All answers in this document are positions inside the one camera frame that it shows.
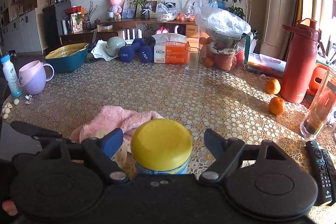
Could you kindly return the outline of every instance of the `glass cup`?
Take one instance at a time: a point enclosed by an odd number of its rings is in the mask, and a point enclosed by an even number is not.
[[[185,59],[183,71],[188,74],[198,72],[198,62],[200,59],[201,50],[196,47],[185,48]]]
[[[311,106],[300,124],[302,135],[314,140],[327,123],[328,117],[336,105],[336,70],[329,67]]]

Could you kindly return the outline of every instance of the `pink teddy bear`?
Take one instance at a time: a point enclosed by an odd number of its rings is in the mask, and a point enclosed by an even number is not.
[[[121,0],[110,0],[110,3],[112,6],[110,7],[109,12],[113,12],[116,19],[121,19],[120,13],[122,8],[119,6]]]

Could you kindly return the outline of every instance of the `yellow lid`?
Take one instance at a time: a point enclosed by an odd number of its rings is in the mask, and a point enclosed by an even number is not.
[[[134,159],[143,167],[167,171],[182,165],[190,156],[189,131],[169,119],[155,119],[138,127],[131,140]]]

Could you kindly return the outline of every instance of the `tv remote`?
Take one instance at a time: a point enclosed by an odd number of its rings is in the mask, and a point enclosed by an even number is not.
[[[336,203],[336,170],[333,161],[330,158],[329,152],[326,149],[321,149],[321,152],[325,161],[325,167],[328,169],[330,178],[329,185],[331,184],[331,196],[333,199],[332,202],[328,204],[328,206],[332,206],[334,203]]]
[[[331,182],[325,165],[325,160],[323,159],[323,155],[319,149],[317,141],[306,142],[306,150],[310,161],[312,176],[314,177],[319,189],[315,206],[326,205],[333,199],[331,193]]]

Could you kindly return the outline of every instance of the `purple mug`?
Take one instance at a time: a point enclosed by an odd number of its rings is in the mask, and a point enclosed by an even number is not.
[[[47,78],[44,70],[44,66],[48,66],[52,69],[52,76]],[[31,95],[36,95],[42,92],[42,90],[45,87],[45,83],[50,81],[54,77],[54,68],[48,64],[45,63],[41,66],[41,68],[38,70],[38,72],[22,87]]]

